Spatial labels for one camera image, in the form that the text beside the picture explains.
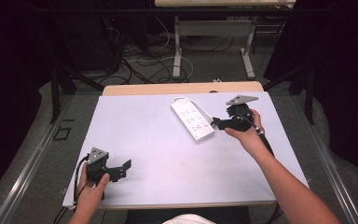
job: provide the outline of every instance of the white tabletop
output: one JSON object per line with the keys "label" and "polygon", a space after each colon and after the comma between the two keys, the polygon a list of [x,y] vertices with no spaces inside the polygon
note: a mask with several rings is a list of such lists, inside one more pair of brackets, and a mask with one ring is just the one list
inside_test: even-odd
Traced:
{"label": "white tabletop", "polygon": [[156,0],[157,7],[241,7],[293,5],[296,0]]}
{"label": "white tabletop", "polygon": [[[93,147],[108,151],[108,167],[132,160],[127,177],[109,183],[102,209],[167,208],[272,203],[275,197],[260,168],[240,143],[218,131],[196,143],[171,110],[186,96],[209,114],[228,119],[226,102],[257,96],[248,105],[262,116],[276,158],[306,186],[293,149],[267,92],[219,92],[101,96],[79,159]],[[63,206],[71,206],[73,182]]]}

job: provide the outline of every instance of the wooden desk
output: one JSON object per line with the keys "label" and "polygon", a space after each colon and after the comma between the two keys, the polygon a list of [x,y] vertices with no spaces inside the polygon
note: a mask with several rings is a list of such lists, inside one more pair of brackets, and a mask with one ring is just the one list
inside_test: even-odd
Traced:
{"label": "wooden desk", "polygon": [[[132,160],[132,167],[126,178],[107,186],[100,208],[274,203],[267,180],[238,140],[215,130],[196,143],[171,110],[173,98],[186,96],[213,116],[228,119],[226,101],[238,94],[259,97],[248,105],[263,116],[276,158],[308,185],[269,94],[259,83],[110,86],[96,106],[79,160],[97,147],[109,152],[108,167],[121,166],[127,160]],[[74,178],[63,206],[72,205]]]}
{"label": "wooden desk", "polygon": [[[293,5],[296,0],[156,0],[157,7],[257,7]],[[250,21],[180,21],[175,17],[175,59],[172,77],[180,76],[182,49],[181,35],[236,35],[247,36],[246,46],[241,49],[246,76],[253,80],[255,72],[249,58],[249,52],[255,35],[257,17]]]}

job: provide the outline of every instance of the white power strip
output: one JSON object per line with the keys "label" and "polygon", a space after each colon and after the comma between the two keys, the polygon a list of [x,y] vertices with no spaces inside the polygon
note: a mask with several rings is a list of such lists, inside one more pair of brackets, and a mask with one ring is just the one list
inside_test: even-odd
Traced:
{"label": "white power strip", "polygon": [[214,128],[189,99],[178,99],[171,107],[196,142],[214,133]]}

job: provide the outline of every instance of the person's left hand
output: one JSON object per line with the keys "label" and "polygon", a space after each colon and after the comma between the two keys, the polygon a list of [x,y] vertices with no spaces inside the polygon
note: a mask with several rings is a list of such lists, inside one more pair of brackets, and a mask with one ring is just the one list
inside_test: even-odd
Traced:
{"label": "person's left hand", "polygon": [[109,174],[103,175],[100,183],[94,188],[94,183],[87,181],[87,163],[85,162],[81,170],[81,177],[77,185],[77,207],[71,221],[76,223],[88,223],[95,210],[101,202],[103,191],[109,183]]}

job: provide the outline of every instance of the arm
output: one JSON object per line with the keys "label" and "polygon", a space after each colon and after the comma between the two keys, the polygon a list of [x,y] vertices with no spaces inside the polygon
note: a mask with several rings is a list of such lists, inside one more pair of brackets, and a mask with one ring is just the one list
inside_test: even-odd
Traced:
{"label": "arm", "polygon": [[[255,125],[261,127],[260,115],[253,110]],[[255,159],[290,223],[339,223],[333,212],[310,189],[297,180],[267,150],[254,128],[238,132],[226,128]]]}
{"label": "arm", "polygon": [[69,223],[89,223],[95,210],[101,202],[103,191],[109,183],[109,174],[105,174],[96,188],[94,183],[87,182],[87,164],[83,165],[81,177],[78,184],[77,207]]}

